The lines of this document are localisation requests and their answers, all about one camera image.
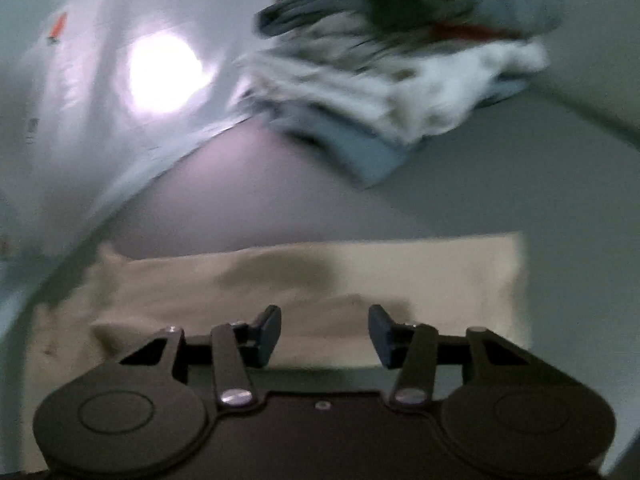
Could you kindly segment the pile of patterned clothes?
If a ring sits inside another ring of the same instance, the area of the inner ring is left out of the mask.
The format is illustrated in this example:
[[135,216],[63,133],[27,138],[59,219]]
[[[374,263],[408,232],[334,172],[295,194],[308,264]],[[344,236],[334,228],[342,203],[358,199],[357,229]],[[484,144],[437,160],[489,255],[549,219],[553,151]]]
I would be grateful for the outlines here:
[[272,0],[243,106],[362,186],[548,67],[558,0]]

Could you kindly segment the cream long-sleeve shirt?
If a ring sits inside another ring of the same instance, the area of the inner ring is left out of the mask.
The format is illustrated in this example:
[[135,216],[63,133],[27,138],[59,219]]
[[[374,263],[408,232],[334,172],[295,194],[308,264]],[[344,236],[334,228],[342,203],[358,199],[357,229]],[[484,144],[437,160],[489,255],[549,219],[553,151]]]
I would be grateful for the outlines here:
[[21,464],[44,467],[32,418],[43,398],[110,356],[168,326],[189,336],[282,311],[270,364],[281,370],[356,370],[378,364],[368,311],[445,335],[484,326],[522,348],[532,343],[526,258],[516,233],[289,244],[238,252],[134,260],[99,248],[81,283],[32,318],[21,406]]

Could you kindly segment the clear plastic storage bag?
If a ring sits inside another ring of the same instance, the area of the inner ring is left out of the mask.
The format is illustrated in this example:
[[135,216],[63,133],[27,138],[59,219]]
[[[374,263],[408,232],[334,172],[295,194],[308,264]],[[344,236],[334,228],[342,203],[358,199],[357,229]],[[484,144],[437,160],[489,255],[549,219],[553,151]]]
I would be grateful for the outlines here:
[[1,327],[154,178],[241,118],[270,0],[1,0]]

